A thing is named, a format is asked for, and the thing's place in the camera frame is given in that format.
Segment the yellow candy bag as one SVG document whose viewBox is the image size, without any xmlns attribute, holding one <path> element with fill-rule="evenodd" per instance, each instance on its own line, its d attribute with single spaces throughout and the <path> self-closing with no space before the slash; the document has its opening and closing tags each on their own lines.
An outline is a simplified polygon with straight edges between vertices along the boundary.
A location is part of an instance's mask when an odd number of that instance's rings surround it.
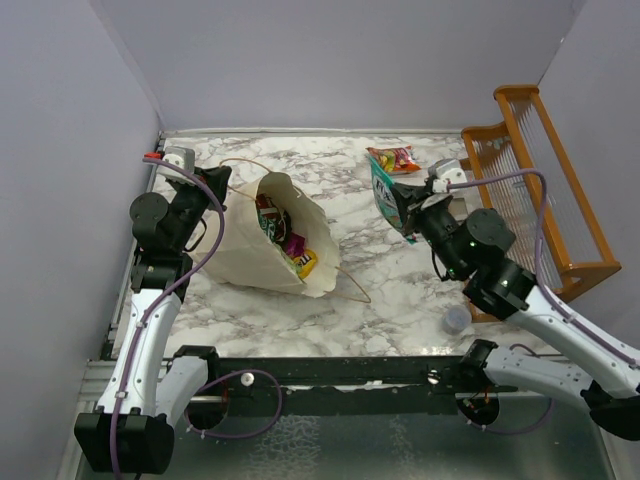
<svg viewBox="0 0 640 480">
<path fill-rule="evenodd" d="M 301 255 L 293 259 L 298 277 L 306 279 L 315 268 L 317 262 L 317 254 L 311 249 L 305 249 Z"/>
</svg>

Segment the black front frame bar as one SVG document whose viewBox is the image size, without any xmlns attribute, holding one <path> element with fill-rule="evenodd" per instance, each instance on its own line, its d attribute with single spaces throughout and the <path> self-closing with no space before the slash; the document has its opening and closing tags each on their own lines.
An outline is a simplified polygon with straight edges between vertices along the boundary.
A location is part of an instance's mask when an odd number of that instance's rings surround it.
<svg viewBox="0 0 640 480">
<path fill-rule="evenodd" d="M 197 423 L 230 417 L 457 412 L 458 394 L 502 392 L 461 356 L 209 359 L 210 380 L 187 407 Z"/>
</svg>

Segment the small clear plastic cup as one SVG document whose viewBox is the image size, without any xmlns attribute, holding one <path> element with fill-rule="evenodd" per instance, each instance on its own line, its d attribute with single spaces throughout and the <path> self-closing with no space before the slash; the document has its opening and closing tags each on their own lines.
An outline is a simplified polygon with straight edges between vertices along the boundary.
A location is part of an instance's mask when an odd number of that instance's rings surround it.
<svg viewBox="0 0 640 480">
<path fill-rule="evenodd" d="M 449 335 L 458 335 L 472 323 L 472 315 L 467 307 L 454 305 L 446 310 L 441 320 L 442 330 Z"/>
</svg>

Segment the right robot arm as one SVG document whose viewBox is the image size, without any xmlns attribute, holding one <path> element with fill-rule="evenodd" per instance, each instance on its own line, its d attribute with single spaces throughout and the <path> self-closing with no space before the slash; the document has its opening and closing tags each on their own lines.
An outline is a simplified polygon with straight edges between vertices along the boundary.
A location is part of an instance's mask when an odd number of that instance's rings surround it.
<svg viewBox="0 0 640 480">
<path fill-rule="evenodd" d="M 459 367 L 461 383 L 481 391 L 489 384 L 519 387 L 571 402 L 602 429 L 624 440 L 639 438 L 639 352 L 562 302 L 507 252 L 516 240 L 492 208 L 474 210 L 464 222 L 449 212 L 452 197 L 427 187 L 391 188 L 404 232 L 424 237 L 446 267 L 449 280 L 482 312 L 516 325 L 570 360 L 510 360 L 508 352 L 477 341 Z"/>
</svg>

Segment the beige paper bag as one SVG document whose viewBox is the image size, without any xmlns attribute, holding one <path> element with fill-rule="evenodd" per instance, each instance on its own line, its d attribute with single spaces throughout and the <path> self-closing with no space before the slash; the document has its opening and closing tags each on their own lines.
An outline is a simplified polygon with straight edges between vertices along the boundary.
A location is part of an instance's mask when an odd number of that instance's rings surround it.
<svg viewBox="0 0 640 480">
<path fill-rule="evenodd" d="M 216 249 L 202 267 L 212 280 L 310 298 L 333 295 L 371 302 L 360 284 L 355 285 L 358 296 L 336 289 L 339 274 L 354 277 L 341 267 L 324 209 L 288 174 L 267 169 L 260 178 L 228 189 L 225 223 L 211 214 L 206 233 L 190 253 L 200 262 Z"/>
</svg>

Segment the green chips bag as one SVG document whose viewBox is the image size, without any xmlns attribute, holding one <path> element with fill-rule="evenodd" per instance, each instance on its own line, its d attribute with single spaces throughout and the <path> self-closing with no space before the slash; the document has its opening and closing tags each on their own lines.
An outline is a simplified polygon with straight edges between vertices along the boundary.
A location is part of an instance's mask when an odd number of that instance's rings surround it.
<svg viewBox="0 0 640 480">
<path fill-rule="evenodd" d="M 289 213 L 278 207 L 272 198 L 265 194 L 258 195 L 255 204 L 262 231 L 270 241 L 282 245 L 292 230 Z"/>
</svg>

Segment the teal snack packet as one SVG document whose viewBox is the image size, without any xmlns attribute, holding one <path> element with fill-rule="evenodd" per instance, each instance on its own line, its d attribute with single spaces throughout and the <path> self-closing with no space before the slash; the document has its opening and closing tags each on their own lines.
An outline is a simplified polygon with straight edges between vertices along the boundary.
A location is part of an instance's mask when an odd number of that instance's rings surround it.
<svg viewBox="0 0 640 480">
<path fill-rule="evenodd" d="M 409 244 L 415 244 L 417 242 L 416 235 L 403 232 L 398 205 L 391 192 L 391 187 L 394 184 L 392 177 L 384 171 L 372 155 L 368 155 L 368 160 L 373 196 L 379 212 L 387 223 Z"/>
</svg>

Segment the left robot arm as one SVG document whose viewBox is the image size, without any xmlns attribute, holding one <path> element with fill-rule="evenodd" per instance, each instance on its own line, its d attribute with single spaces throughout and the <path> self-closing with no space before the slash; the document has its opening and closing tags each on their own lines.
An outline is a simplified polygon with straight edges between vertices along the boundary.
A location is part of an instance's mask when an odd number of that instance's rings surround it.
<svg viewBox="0 0 640 480">
<path fill-rule="evenodd" d="M 197 393 L 220 385 L 214 351 L 195 347 L 161 364 L 168 336 L 191 277 L 204 266 L 186 250 L 208 209 L 224 213 L 232 170 L 228 166 L 172 171 L 173 199 L 146 192 L 131 204 L 136 240 L 131 271 L 131 310 L 124 342 L 108 385 L 90 413 L 78 415 L 74 435 L 90 467 L 121 479 L 163 474 L 171 461 L 175 426 Z"/>
</svg>

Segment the magenta snack packet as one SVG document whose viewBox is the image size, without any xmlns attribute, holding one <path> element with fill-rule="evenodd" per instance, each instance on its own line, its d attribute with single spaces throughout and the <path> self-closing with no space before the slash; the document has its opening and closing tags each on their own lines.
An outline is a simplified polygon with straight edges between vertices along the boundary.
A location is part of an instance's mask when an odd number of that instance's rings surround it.
<svg viewBox="0 0 640 480">
<path fill-rule="evenodd" d="M 305 244 L 306 239 L 303 236 L 291 232 L 283 242 L 281 248 L 288 257 L 295 259 L 304 254 Z"/>
</svg>

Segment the wooden tiered rack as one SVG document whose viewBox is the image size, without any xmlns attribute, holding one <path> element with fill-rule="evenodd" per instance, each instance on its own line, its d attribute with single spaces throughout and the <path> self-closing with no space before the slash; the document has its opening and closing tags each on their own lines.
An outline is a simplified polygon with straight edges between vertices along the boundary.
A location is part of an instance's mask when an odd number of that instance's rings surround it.
<svg viewBox="0 0 640 480">
<path fill-rule="evenodd" d="M 535 85 L 506 85 L 494 98 L 502 121 L 465 128 L 463 168 L 483 206 L 497 210 L 516 241 L 509 257 L 570 302 L 620 271 Z"/>
</svg>

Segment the orange colourful candy bag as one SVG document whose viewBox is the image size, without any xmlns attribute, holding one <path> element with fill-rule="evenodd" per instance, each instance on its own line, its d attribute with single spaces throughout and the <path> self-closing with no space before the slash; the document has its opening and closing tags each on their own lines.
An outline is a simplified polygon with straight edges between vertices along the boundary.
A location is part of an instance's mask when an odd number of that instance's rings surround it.
<svg viewBox="0 0 640 480">
<path fill-rule="evenodd" d="M 390 175 L 410 174 L 421 170 L 412 146 L 366 149 L 369 157 Z"/>
</svg>

